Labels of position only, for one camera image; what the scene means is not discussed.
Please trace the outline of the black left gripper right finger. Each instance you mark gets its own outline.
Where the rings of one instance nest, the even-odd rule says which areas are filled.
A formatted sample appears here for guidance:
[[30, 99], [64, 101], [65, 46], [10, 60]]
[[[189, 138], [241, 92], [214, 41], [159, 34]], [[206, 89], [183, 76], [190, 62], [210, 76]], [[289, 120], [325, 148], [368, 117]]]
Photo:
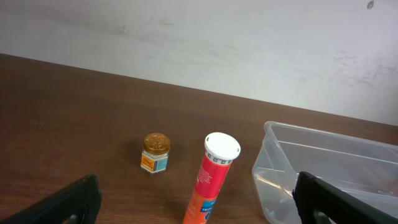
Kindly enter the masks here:
[[292, 195], [302, 224], [397, 224], [397, 218], [356, 199], [309, 172], [299, 173]]

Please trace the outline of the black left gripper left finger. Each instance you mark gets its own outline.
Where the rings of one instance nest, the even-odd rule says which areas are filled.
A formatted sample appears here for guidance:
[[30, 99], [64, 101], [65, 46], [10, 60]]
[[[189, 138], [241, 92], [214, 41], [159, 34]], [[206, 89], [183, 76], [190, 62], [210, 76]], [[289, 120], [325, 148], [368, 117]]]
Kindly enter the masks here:
[[95, 223], [101, 199], [97, 176], [90, 174], [1, 220], [1, 223]]

